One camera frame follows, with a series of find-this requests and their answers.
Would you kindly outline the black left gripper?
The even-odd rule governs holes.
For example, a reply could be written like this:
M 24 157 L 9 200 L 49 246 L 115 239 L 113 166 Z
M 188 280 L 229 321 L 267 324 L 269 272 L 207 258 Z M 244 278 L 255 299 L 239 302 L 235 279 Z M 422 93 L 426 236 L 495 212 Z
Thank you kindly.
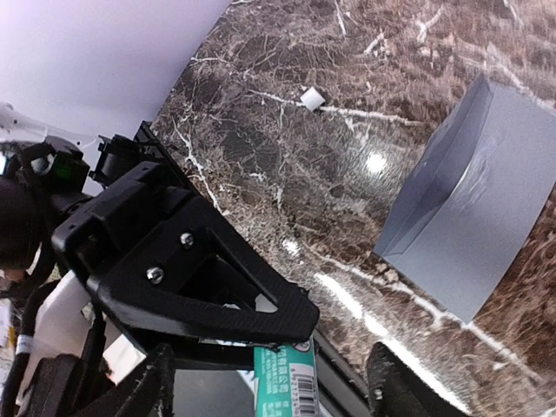
M 68 267 L 136 345 L 304 342 L 319 309 L 183 175 L 141 162 L 52 235 Z

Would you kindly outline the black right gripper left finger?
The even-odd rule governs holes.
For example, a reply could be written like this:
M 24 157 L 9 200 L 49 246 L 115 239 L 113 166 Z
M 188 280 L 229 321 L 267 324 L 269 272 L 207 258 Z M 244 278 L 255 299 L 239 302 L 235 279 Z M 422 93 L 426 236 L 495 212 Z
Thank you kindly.
M 116 387 L 76 416 L 173 416 L 175 354 L 159 344 Z

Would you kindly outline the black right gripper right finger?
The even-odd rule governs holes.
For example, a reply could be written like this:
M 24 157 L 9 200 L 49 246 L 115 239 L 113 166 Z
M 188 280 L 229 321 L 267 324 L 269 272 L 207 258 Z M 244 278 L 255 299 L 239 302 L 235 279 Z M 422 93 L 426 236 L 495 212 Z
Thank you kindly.
M 367 359 L 371 416 L 467 416 L 440 397 L 389 347 L 376 342 Z

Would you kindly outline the green white glue stick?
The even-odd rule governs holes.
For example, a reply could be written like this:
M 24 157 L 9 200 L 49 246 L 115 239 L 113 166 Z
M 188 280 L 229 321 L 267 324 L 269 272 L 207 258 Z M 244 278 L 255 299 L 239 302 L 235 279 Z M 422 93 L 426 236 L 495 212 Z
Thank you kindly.
M 256 417 L 318 417 L 318 380 L 314 343 L 254 350 Z

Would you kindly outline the grey-blue paper envelope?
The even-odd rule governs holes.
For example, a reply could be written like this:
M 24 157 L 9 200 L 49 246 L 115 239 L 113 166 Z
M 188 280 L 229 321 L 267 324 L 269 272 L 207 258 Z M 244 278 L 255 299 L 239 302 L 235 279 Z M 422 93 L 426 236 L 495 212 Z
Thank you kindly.
M 431 135 L 374 252 L 469 322 L 510 268 L 554 183 L 554 114 L 478 76 Z

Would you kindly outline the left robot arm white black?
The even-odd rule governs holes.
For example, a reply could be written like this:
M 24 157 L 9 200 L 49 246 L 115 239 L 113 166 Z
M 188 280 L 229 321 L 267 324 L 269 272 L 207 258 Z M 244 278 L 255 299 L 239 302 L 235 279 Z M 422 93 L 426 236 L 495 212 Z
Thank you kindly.
M 1 111 L 1 265 L 43 248 L 137 345 L 304 342 L 319 310 L 240 236 L 162 145 L 121 136 L 95 169 L 81 142 Z

